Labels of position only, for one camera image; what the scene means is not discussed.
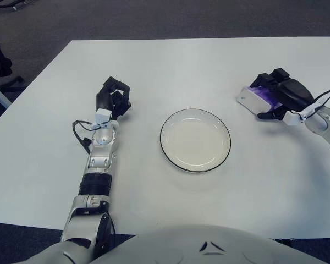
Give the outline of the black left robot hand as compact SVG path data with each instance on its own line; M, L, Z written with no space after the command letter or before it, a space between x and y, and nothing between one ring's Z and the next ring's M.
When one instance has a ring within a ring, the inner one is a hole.
M131 107L130 87L110 76L96 95L96 110L111 111L111 120L117 120Z

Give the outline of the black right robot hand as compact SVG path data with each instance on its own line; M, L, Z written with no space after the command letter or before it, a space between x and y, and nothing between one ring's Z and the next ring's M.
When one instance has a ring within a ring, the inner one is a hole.
M314 103L310 91L299 81L290 78L282 68L270 74L259 74L250 88L271 106L269 111L257 114L262 120L282 120L287 111L300 112Z

